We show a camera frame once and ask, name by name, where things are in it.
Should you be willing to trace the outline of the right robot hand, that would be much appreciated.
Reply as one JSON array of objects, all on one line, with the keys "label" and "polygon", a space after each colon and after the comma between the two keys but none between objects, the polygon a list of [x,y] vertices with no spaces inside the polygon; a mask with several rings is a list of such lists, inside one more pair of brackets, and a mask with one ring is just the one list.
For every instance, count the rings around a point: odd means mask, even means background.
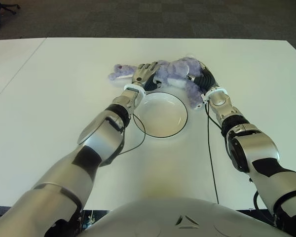
[{"label": "right robot hand", "polygon": [[203,64],[201,61],[199,61],[200,64],[200,76],[194,76],[191,74],[188,74],[186,79],[196,84],[200,89],[203,89],[205,91],[209,91],[213,87],[218,87],[219,84],[215,80],[213,74],[210,72],[210,70],[206,67],[205,64]]}]

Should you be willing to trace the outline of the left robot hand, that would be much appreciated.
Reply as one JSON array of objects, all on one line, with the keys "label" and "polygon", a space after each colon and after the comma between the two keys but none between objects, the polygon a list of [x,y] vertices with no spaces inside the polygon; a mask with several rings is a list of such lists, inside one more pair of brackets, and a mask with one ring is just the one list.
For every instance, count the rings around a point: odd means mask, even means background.
[{"label": "left robot hand", "polygon": [[132,76],[132,84],[141,86],[145,91],[153,91],[161,87],[159,80],[154,80],[154,76],[159,70],[157,62],[151,64],[140,64]]}]

